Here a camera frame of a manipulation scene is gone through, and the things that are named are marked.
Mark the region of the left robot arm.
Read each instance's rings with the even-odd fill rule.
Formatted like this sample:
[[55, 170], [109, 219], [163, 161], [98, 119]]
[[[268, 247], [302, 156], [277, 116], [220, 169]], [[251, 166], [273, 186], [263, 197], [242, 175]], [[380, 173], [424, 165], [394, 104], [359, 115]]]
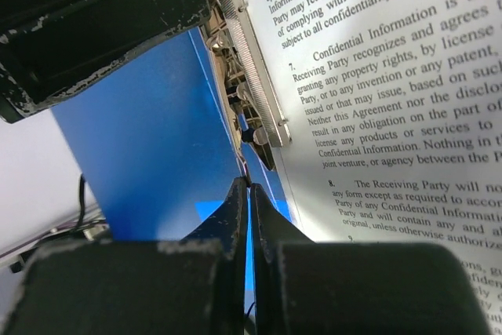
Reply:
[[2, 254], [77, 213], [53, 108], [208, 18], [209, 0], [1, 0]]

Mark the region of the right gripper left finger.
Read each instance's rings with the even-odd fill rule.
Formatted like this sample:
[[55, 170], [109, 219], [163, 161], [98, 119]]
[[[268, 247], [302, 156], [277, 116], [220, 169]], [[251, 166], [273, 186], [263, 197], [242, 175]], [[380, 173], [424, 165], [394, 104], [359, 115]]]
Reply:
[[46, 244], [29, 260], [4, 334], [241, 334], [247, 183], [178, 241]]

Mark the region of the printed paper stack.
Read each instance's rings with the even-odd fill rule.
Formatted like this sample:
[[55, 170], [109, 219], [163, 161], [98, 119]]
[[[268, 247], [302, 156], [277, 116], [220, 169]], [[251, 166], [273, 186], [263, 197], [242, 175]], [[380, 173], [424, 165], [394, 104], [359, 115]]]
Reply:
[[294, 224], [435, 242], [501, 331], [501, 0], [245, 0], [291, 144]]

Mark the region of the blue plastic folder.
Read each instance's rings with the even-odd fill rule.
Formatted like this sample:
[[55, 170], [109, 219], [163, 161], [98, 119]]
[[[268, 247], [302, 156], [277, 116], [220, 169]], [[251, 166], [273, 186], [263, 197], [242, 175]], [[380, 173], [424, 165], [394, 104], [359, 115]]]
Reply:
[[179, 239], [227, 194], [238, 166], [209, 74], [188, 31], [54, 108], [115, 238]]

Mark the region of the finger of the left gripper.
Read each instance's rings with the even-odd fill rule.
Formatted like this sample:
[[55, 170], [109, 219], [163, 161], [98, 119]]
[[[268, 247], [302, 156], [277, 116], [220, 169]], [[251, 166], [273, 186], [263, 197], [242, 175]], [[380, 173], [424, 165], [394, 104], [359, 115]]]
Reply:
[[209, 0], [1, 0], [2, 120], [77, 96], [209, 15]]

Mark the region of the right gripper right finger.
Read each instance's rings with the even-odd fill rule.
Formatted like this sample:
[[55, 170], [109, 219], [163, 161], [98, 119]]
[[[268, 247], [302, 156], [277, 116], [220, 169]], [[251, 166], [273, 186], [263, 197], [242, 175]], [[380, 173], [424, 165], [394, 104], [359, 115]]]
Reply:
[[460, 261], [424, 242], [313, 242], [250, 188], [259, 334], [487, 334]]

